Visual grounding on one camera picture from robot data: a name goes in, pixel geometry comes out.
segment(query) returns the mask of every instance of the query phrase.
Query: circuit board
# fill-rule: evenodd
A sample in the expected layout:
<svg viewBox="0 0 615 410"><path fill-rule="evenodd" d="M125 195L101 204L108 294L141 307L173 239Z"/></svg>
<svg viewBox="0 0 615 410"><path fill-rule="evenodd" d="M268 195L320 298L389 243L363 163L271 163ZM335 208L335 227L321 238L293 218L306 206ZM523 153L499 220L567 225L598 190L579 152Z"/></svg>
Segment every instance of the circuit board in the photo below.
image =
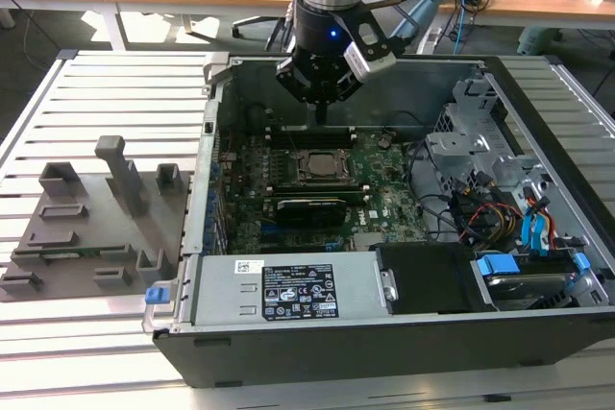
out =
<svg viewBox="0 0 615 410"><path fill-rule="evenodd" d="M380 242L425 240L426 228L404 181L405 156L399 144L379 146L381 134L357 132L349 149L273 149L262 136L223 140L221 164L226 189L227 253L365 251ZM281 227L276 223L275 187L319 187L332 181L342 192L362 188L346 201L343 223L333 227Z"/></svg>

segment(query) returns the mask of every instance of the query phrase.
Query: cpu socket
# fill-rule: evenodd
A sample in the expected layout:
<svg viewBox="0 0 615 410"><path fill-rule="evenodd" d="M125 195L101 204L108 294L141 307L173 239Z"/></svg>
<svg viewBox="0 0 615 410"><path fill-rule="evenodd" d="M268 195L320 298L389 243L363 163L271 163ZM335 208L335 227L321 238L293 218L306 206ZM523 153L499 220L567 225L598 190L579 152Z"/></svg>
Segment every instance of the cpu socket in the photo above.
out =
<svg viewBox="0 0 615 410"><path fill-rule="evenodd" d="M297 179L301 183L343 183L352 181L348 156L342 150L305 150L297 153Z"/></svg>

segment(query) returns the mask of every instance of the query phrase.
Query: floor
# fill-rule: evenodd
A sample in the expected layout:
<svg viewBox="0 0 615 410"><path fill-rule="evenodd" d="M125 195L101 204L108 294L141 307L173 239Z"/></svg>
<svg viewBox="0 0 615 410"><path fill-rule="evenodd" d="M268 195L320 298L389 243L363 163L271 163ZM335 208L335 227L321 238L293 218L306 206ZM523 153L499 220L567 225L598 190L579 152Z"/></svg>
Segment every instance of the floor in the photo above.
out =
<svg viewBox="0 0 615 410"><path fill-rule="evenodd" d="M57 54L55 46L34 26L28 26L25 14L13 11L16 26L11 30L0 30L0 137L11 129L13 122L29 98L37 89L48 68ZM82 12L36 12L35 21L52 37L61 48L82 50L110 50L106 41L100 40L102 31L98 31L96 15ZM260 51L264 46L273 23L248 26L243 39L231 37L230 24L238 18L219 18L218 34L215 42L176 43L182 38L182 21L179 16L166 15L165 18L150 18L162 28L159 29L158 43L132 43L131 50L231 50ZM138 18L132 36L139 36L140 30L149 30L147 17ZM462 48L468 55L514 55L518 46L520 28L475 27ZM584 32L576 30L562 31L563 38L553 42L546 51L558 56L575 77L590 91L593 91L604 74L615 65L609 53L615 47L613 41L604 32ZM24 44L28 56L24 53ZM445 37L438 48L438 54L451 54L454 44ZM615 110L615 74L603 85L597 100L609 111Z"/></svg>

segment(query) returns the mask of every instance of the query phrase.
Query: silver chassis frame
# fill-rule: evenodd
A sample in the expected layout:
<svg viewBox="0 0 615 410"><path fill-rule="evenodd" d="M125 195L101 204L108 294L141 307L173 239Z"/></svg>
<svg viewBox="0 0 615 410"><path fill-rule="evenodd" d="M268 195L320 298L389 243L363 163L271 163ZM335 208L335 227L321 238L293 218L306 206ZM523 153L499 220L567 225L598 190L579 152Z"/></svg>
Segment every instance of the silver chassis frame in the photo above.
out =
<svg viewBox="0 0 615 410"><path fill-rule="evenodd" d="M207 61L204 70L207 79L207 84L204 91L210 95L209 105L212 108L218 108L222 103L222 96L224 93L224 85L228 83L232 76L230 73L230 69L238 64L246 60L275 60L276 58L264 58L264 57L231 57L228 53L214 53L211 55L211 58ZM421 60L421 62L438 62L442 60L434 59L434 60ZM482 61L480 60L468 60L467 62L473 62L477 65L482 65ZM519 117L519 114L516 113L513 106L510 104L510 101L507 99L506 95L497 84L493 76L490 74L486 74L488 81L493 85L494 89L498 92L498 95L502 99L503 103L506 106L506 109L510 112L510 114L514 117L515 122L518 126L524 131L524 135L530 142L531 146L536 150L536 154L541 162L548 168L550 173L554 170L552 165L549 163L549 160L545 157L544 153L537 145L533 137L529 134L529 132L525 129L525 126ZM214 114L213 111L208 113L206 119L208 121L212 121L213 118L217 115L217 111ZM195 181L194 187L192 189L192 197L190 202L190 211L188 215L188 220L186 221L186 227L184 228L186 242L192 243L195 242L194 246L189 248L197 249L199 248L196 242L200 242L202 239L202 233L204 229L205 223L205 212L204 209L206 207L206 197L208 195L208 182L209 182L209 162L211 159L211 149L209 148L209 144L211 143L211 136L203 136L201 139L201 145L206 146L206 150L199 150L199 155L197 157L197 174L199 176L198 168L202 168L206 170L205 175ZM554 182L558 186L563 186L561 179L558 176L554 176ZM567 190L562 187L564 192L564 197L566 197L569 206L575 212L577 218L583 225L583 228L587 232L587 235L591 237L591 243L596 246L604 259L609 263L613 263L613 258L609 257L606 248L598 235L591 229L587 220L585 220L580 212L578 205L572 200L570 194L566 194ZM169 330L173 333L212 333L212 332L227 332L227 331L236 331L237 326L195 326L193 321L196 316L196 303L198 302L198 290L199 287L195 284L195 280L199 279L200 274L200 260L201 257L199 253L191 253L186 252L184 254L184 260L186 260L185 264L185 272L182 277L178 277L175 282L176 287L182 287L183 290L178 290L178 292L182 292L182 295L178 297L178 308L175 312L174 321L169 323L164 327L168 327ZM607 313L612 312L615 313L615 306L608 307L581 307L581 308L567 308L566 315L575 316L582 314L593 314L593 313ZM446 318L448 321L461 321L461 320L488 320L488 319L519 319L526 317L552 317L561 315L561 310L559 309L549 309L549 310L536 310L536 311L506 311L506 312L490 312L490 313L475 313L475 314L450 314L447 315ZM326 320L326 326L335 327L335 326L357 326L357 325L402 325L402 324L412 324L412 323L440 323L443 322L442 316L437 315L412 315L412 316L395 316L390 319L377 319L377 320L364 320L360 324L353 321L344 321L340 319L328 319ZM250 330L262 330L262 329L288 329L292 330L294 328L301 328L300 323L275 323L274 326L269 325L263 328L263 325L245 325L241 326L239 329L242 331L250 331Z"/></svg>

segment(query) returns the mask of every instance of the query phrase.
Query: power supply label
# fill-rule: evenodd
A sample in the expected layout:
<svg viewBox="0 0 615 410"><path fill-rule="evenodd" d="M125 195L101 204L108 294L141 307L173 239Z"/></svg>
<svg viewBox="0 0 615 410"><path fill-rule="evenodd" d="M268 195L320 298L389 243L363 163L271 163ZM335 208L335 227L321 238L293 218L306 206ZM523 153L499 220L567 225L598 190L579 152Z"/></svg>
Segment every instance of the power supply label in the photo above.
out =
<svg viewBox="0 0 615 410"><path fill-rule="evenodd" d="M331 264L262 268L262 317L298 321L339 317Z"/></svg>

